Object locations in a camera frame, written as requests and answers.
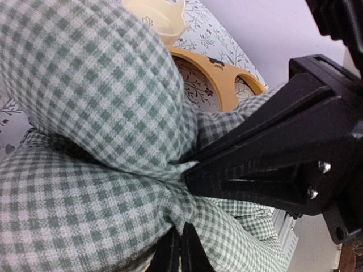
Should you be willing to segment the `checkered grey cushion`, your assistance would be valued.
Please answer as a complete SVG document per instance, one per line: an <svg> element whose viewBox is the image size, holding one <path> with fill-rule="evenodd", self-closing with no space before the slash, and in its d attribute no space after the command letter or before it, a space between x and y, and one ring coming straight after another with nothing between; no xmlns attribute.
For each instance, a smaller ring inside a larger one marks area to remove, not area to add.
<svg viewBox="0 0 363 272"><path fill-rule="evenodd" d="M1 83L31 124L1 161L2 271L141 271L188 223L215 271L286 270L266 206L183 179L273 91L199 110L158 35L108 1L2 1Z"/></svg>

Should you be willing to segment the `front aluminium rail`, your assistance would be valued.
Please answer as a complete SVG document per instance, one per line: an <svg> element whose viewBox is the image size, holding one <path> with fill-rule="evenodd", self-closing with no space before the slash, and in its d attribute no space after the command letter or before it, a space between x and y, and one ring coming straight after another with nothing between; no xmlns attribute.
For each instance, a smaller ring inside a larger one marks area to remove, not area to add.
<svg viewBox="0 0 363 272"><path fill-rule="evenodd" d="M296 220L294 220L293 217L291 217L286 211L274 209L272 213L272 221L278 234L278 240L286 255L288 264L290 264L299 240L294 233Z"/></svg>

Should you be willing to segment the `cream ceramic pet bowl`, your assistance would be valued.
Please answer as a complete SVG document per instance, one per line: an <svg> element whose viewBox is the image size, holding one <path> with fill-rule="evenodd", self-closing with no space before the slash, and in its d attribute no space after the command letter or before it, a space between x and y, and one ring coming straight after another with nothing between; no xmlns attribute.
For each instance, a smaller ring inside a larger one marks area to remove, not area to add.
<svg viewBox="0 0 363 272"><path fill-rule="evenodd" d="M184 20L185 1L130 0L122 6L173 46L188 29Z"/></svg>

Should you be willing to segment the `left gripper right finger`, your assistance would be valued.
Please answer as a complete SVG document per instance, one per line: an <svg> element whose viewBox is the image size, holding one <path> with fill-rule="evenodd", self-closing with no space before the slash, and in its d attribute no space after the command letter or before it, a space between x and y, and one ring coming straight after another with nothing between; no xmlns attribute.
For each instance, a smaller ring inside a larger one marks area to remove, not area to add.
<svg viewBox="0 0 363 272"><path fill-rule="evenodd" d="M193 224L186 223L181 236L181 270L215 272Z"/></svg>

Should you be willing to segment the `yellow double bowl holder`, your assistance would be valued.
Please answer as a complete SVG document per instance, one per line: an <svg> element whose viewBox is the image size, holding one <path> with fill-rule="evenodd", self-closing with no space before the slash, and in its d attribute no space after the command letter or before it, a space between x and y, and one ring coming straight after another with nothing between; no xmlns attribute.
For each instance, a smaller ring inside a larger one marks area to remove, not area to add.
<svg viewBox="0 0 363 272"><path fill-rule="evenodd" d="M265 92L265 87L246 70L173 46L167 46L167 49L172 56L191 63L206 76L216 91L219 107L223 112L233 110L239 103L235 92L236 78L241 78L247 83L254 95Z"/></svg>

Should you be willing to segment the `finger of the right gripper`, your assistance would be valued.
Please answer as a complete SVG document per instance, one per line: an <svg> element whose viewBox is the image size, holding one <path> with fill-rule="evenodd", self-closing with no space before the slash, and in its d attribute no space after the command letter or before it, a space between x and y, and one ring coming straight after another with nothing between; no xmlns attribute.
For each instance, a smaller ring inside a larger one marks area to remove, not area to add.
<svg viewBox="0 0 363 272"><path fill-rule="evenodd" d="M281 146L238 147L185 173L198 196L250 201L293 213L318 215L335 209L356 167L356 139Z"/></svg>

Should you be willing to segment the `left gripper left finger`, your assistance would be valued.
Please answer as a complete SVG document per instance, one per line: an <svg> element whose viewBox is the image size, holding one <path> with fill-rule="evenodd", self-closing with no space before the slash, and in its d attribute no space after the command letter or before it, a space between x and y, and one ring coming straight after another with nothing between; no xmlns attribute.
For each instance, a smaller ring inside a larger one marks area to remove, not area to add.
<svg viewBox="0 0 363 272"><path fill-rule="evenodd" d="M156 251L146 272L179 271L180 236L172 227L157 243Z"/></svg>

